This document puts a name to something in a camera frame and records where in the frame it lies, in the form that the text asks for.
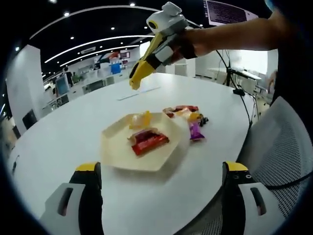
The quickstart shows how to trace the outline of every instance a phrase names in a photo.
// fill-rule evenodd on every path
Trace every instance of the black cable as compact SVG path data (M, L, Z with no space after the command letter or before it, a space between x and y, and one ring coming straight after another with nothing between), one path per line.
M216 50L216 52L218 53L218 55L219 55L220 58L222 59L224 65L225 65L225 67L226 67L226 69L227 69L227 65L226 65L224 59L222 58L221 54L220 54L217 50ZM236 84L234 83L234 81L233 81L233 79L232 79L231 76L230 76L230 80L231 80L231 82L234 84L235 88L237 89L237 86L236 86ZM250 128L250 125L251 125L251 122L250 122L250 115L249 115L249 112L248 112L248 110L247 110L247 108L246 108L246 104L245 104L244 99L243 99L241 96L240 96L240 98L241 98L241 100L242 100L243 103L244 103L244 106L245 106L245 109L246 109L246 114L248 115L248 119L249 119L249 128ZM269 189L269 190L279 190L279 189L283 189L283 188L290 188L290 187L292 187L292 186L294 186L294 185L299 184L300 182L304 181L305 179L309 178L311 175L313 175L313 171L311 171L309 174L307 174L307 175L305 175L305 176L303 176L303 177L301 177L301 178L299 178L299 179L297 179L297 180L291 181L291 182L289 182L289 183L286 183L286 184L283 184L283 185L265 185L265 187L266 187L267 189Z
M226 55L227 55L227 57L228 57L228 61L230 62L229 51L228 51L228 50L225 50L225 52L226 52Z
M294 180L294 181L291 181L289 183L286 183L286 184L283 184L283 185L264 185L268 190L279 190L279 189L283 189L283 188L290 188L292 186L295 186L299 183L301 183L302 181L304 181L305 179L309 178L310 176L313 175L313 171L311 171L309 174L297 179L297 180Z
M217 72L217 75L216 75L216 80L218 79L219 74L220 74L221 62L222 62L222 60L220 60L220 62L219 62L219 71Z
M258 107L258 103L257 103L256 97L254 95L250 94L249 92L246 92L244 89L243 89L243 91L253 98L254 103L255 103L255 107L256 107L256 111L257 111L257 115L258 115L258 120L259 120L260 119L259 107Z
M235 86L235 88L238 89L237 86L236 86L236 84L234 83L234 81L233 81L233 79L232 79L232 76L230 76L230 81L233 83L233 85ZM244 101L244 99L242 98L241 95L240 95L240 98L241 98L241 100L243 101L243 104L244 104L244 106L245 106L246 114L247 114L248 120L249 120L249 129L250 129L250 127L251 127L251 118L250 118L248 109L247 109L247 107L246 107L246 103L245 103L245 101Z
M15 169L16 169L16 166L17 166L16 161L18 160L18 158L19 158L19 157L20 157L20 156L18 155L18 156L16 157L16 159L15 159L14 163L13 163L13 167L12 167L12 175L14 175L14 173L15 173Z
M227 66L227 64L225 63L225 60L223 59L223 57L221 56L221 54L219 53L218 50L216 50L216 52L218 53L218 55L220 56L221 60L223 61L224 65L225 65L225 68L226 68L226 71L227 71L228 66ZM230 76L230 80L231 80L231 82L233 83L233 85L235 86L235 89L238 89L231 76ZM240 98L241 98L241 100L242 100L242 102L243 102L243 104L244 104L244 106L245 106L246 114L248 115L249 129L250 129L250 127L251 127L250 115L249 115L248 109L247 109L247 107L246 107L246 103L245 103L244 99L241 97L241 95L240 95Z
M227 66L227 64L225 63L225 60L223 59L223 57L221 56L221 54L219 53L219 51L216 50L216 52L218 53L218 55L220 56L221 60L223 61L224 65L225 65L225 68L228 69L228 66Z

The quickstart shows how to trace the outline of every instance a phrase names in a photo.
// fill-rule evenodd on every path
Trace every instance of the monitor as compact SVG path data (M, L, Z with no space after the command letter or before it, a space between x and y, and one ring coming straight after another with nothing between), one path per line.
M129 52L121 52L120 53L120 58L124 59L124 58L130 58L131 54Z
M57 88L58 94L63 95L69 91L69 85L67 81L67 75L63 74L55 81L55 86Z
M210 25L239 23L258 18L247 10L212 0L204 0L204 9Z

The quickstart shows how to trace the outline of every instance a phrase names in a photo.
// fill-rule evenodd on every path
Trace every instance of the beige plate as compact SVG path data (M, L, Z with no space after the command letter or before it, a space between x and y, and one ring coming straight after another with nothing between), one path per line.
M156 127L169 138L169 143L151 150L142 157L136 156L127 139L139 130L129 129L129 120L134 114L126 115L102 131L102 164L129 170L158 171L177 147L181 128L164 113L151 113L151 127Z

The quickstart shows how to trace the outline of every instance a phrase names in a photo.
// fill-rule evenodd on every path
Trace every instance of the white round table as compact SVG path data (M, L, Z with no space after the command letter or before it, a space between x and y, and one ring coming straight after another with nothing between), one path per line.
M237 160L248 131L240 97L226 86L162 73L145 78L141 89L151 91L134 92L128 81L98 89L39 120L17 141L9 167L20 155L14 181L36 218L43 214L46 199L70 180L77 166L100 160L102 130L128 113L160 112L176 105L199 106L209 118L201 129L206 141L189 146L166 176L102 166L104 232L171 235L210 202L222 183L222 162ZM244 100L251 116L253 100L248 95Z

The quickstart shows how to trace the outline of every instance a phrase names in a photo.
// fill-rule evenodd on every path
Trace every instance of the curved light strip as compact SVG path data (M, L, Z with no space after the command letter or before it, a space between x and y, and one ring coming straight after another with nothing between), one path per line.
M123 46L123 47L113 47L113 48L109 48L109 49L105 49L105 50L96 51L96 52L90 53L90 54L88 54L88 55L83 55L83 56L78 57L78 58L76 58L76 59L70 60L70 61L68 61L68 62L66 62L66 63L60 65L60 67L62 67L62 66L64 66L64 65L67 65L67 64L69 64L69 63L71 63L71 62L73 62L73 61L75 61L75 60L79 60L79 59L81 59L81 58L84 58L84 57L86 57L86 56L90 56L90 55L93 55L93 54L102 53L102 52L104 52L104 51L116 50L116 49L123 49L123 48L127 48L127 47L138 47L138 46L139 46L139 45L131 45L131 46Z
M58 18L57 20L47 24L45 27L41 28L39 31L37 31L36 33L34 33L29 39L31 40L33 37L35 37L37 34L39 34L41 31L45 30L46 28L50 27L51 25L65 19L68 18L70 16L79 14L79 13L83 13L83 12L87 12L87 11L93 11L93 10L99 10L99 9L106 9L106 8L136 8L136 9L141 9L141 10L148 10L148 11L160 11L158 9L154 9L154 8L149 8L149 7L144 7L144 6L129 6L129 5L112 5L112 6L97 6L97 7L92 7L92 8L87 8L84 10L80 10L80 11L75 11L73 13L70 13L68 16L63 16L61 18ZM189 23L192 23L198 27L200 27L198 24L188 20Z
M78 45L78 46L75 46L75 47L72 47L70 49L67 49L55 56L52 56L50 59L47 59L45 61L45 63L55 59L56 57L64 54L64 53L67 53L71 50L74 50L74 49L77 49L79 47L83 47L83 46L86 46L86 45L89 45L89 44L93 44L93 43L98 43L98 42L102 42L102 41L107 41L107 40L113 40L113 39L119 39L119 38L154 38L154 35L128 35L128 36L118 36L118 37L111 37L111 38L103 38L103 39L99 39L99 40L96 40L96 41L92 41L92 42L88 42L88 43L84 43L84 44L81 44L81 45Z

